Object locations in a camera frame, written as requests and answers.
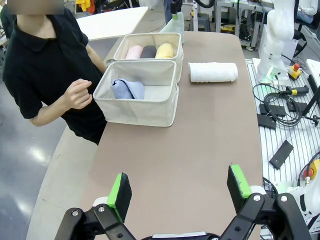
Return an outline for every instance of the pink folded cloth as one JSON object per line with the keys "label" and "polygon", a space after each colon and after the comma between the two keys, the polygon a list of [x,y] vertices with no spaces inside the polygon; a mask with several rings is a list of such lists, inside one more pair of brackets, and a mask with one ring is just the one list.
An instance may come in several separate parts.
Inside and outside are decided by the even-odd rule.
{"label": "pink folded cloth", "polygon": [[135,45],[129,48],[125,59],[139,59],[144,48],[139,45]]}

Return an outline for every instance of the brown table top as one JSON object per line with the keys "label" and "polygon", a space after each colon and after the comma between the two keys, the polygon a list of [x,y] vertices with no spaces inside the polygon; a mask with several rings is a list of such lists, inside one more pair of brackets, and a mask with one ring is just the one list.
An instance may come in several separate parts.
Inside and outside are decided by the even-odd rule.
{"label": "brown table top", "polygon": [[[173,125],[108,123],[80,205],[89,209],[109,194],[118,173],[127,173],[132,199],[125,225],[137,239],[196,231],[221,235],[235,216],[226,184],[230,163],[240,164],[250,185],[262,183],[256,108],[239,39],[190,31],[184,39]],[[188,62],[236,63],[238,79],[191,83]]]}

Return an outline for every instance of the shirt collar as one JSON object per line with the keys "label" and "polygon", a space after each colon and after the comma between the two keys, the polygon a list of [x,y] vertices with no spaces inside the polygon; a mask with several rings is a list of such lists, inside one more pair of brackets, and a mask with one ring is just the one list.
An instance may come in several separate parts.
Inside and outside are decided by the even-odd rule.
{"label": "shirt collar", "polygon": [[[63,30],[63,24],[61,23],[60,19],[57,18],[56,15],[47,16],[51,20],[56,37],[58,38],[60,36],[61,31]],[[50,40],[50,38],[37,37],[20,30],[17,26],[17,20],[15,20],[13,24],[12,35],[18,38],[23,43],[23,45],[25,45],[27,48],[31,49],[34,52],[41,51],[46,45],[46,43]]]}

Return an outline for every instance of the black polo shirt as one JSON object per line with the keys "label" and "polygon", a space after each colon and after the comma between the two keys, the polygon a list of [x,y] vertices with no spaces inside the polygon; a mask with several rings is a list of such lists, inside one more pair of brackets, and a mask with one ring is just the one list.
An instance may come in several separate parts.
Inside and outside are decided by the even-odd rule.
{"label": "black polo shirt", "polygon": [[[102,73],[92,63],[86,45],[88,38],[68,10],[48,15],[56,38],[39,38],[21,31],[17,21],[7,48],[3,81],[24,118],[38,115],[43,103],[53,104],[78,79],[92,82],[94,93]],[[105,117],[94,100],[83,109],[70,109],[62,118],[76,135],[89,139],[105,128]]]}

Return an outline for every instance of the person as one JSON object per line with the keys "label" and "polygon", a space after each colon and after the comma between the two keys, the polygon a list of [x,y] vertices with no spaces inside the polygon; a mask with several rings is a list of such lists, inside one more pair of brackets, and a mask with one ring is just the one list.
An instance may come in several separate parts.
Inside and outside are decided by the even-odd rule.
{"label": "person", "polygon": [[171,14],[171,3],[173,0],[164,0],[164,18],[165,18],[165,23],[168,24],[170,20],[172,19],[172,14]]}
{"label": "person", "polygon": [[39,9],[27,7],[29,14],[17,13],[5,55],[7,89],[35,126],[62,117],[77,136],[98,145],[107,121],[92,94],[106,66],[70,10],[35,14]]}
{"label": "person", "polygon": [[318,0],[299,0],[296,18],[310,24],[318,10]]}
{"label": "person", "polygon": [[16,15],[9,14],[7,0],[0,0],[0,5],[2,6],[2,10],[0,12],[2,27],[6,38],[10,39],[13,31],[14,21],[17,17]]}

